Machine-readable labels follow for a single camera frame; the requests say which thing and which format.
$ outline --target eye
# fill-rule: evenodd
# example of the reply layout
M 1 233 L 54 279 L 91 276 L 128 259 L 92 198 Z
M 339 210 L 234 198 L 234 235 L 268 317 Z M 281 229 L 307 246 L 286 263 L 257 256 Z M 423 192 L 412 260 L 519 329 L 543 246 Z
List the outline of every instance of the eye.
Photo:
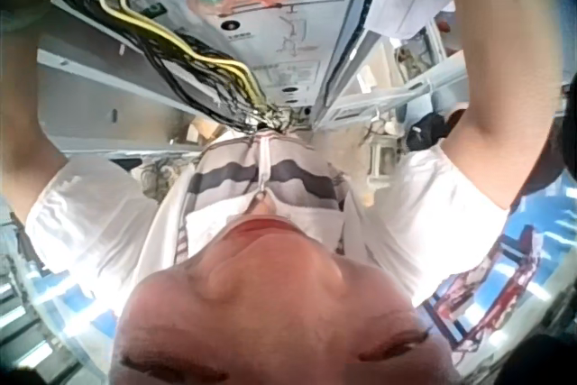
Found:
M 122 359 L 121 364 L 132 370 L 145 374 L 146 376 L 162 380 L 168 384 L 216 384 L 228 379 L 227 373 L 215 371 L 210 367 L 195 364 L 183 366 L 176 370 L 156 362 L 137 363 L 127 357 Z
M 390 341 L 380 344 L 368 352 L 361 353 L 359 355 L 359 361 L 378 362 L 404 355 L 422 344 L 428 336 L 428 331 L 425 331 L 424 333 L 410 332 L 398 335 Z

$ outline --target person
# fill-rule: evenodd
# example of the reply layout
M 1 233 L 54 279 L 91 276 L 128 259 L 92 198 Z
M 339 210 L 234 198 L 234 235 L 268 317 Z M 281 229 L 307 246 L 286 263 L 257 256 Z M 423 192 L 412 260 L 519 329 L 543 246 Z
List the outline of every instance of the person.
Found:
M 37 118 L 35 40 L 3 34 L 2 188 L 44 263 L 114 308 L 112 383 L 453 383 L 414 306 L 474 268 L 539 156 L 560 83 L 548 0 L 455 0 L 470 107 L 365 209 L 272 131 L 209 146 L 160 205 L 67 159 Z

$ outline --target wire bundle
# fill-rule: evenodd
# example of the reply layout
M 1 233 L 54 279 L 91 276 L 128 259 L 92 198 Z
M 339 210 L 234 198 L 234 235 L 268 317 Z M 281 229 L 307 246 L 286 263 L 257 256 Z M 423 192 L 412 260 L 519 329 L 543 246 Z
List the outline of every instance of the wire bundle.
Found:
M 253 133 L 257 124 L 284 130 L 288 119 L 274 105 L 267 105 L 248 67 L 189 35 L 171 32 L 131 9 L 127 0 L 64 0 L 70 7 L 122 35 L 138 47 L 146 59 L 185 104 L 237 131 Z M 167 69 L 172 61 L 211 87 L 224 103 L 221 110 L 204 105 L 190 96 Z

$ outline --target sleeve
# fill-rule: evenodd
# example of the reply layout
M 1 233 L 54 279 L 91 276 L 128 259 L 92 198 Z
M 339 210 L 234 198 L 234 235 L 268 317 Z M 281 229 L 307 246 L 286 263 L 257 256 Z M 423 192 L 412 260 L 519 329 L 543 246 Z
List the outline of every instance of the sleeve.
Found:
M 438 143 L 412 152 L 397 167 L 391 187 L 375 197 L 389 232 L 377 249 L 418 305 L 448 277 L 481 263 L 497 241 L 508 210 L 494 204 L 444 154 Z
M 69 270 L 114 307 L 139 260 L 157 203 L 111 161 L 71 159 L 42 191 L 26 233 L 52 272 Z

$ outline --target black cable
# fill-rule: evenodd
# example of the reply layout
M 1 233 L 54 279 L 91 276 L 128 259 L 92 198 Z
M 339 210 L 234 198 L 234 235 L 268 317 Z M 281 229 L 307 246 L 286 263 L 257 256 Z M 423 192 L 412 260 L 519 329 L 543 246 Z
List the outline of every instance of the black cable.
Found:
M 255 127 L 247 124 L 243 119 L 239 119 L 239 115 L 252 115 L 255 107 L 247 101 L 246 89 L 238 77 L 229 74 L 228 71 L 219 68 L 215 64 L 202 63 L 197 60 L 188 59 L 188 56 L 173 46 L 170 42 L 165 41 L 153 32 L 137 26 L 130 25 L 116 20 L 109 16 L 102 10 L 100 4 L 96 0 L 64 0 L 70 7 L 78 10 L 87 17 L 104 25 L 113 32 L 123 36 L 126 40 L 138 47 L 150 64 L 155 68 L 159 75 L 165 80 L 171 90 L 184 103 L 195 110 L 211 117 L 221 124 L 225 124 L 235 130 L 245 133 L 252 133 Z M 215 59 L 232 59 L 232 57 L 214 50 L 203 42 L 186 34 L 179 34 L 179 37 L 189 44 L 196 52 Z M 195 100 L 179 84 L 178 80 L 166 68 L 163 61 L 170 60 L 177 65 L 180 65 L 184 70 L 195 77 L 199 83 L 212 88 L 225 106 L 228 107 L 230 116 L 217 113 L 215 110 L 203 105 Z M 271 110 L 276 110 L 276 107 L 271 106 Z M 273 127 L 281 129 L 283 125 L 281 122 L 276 122 Z

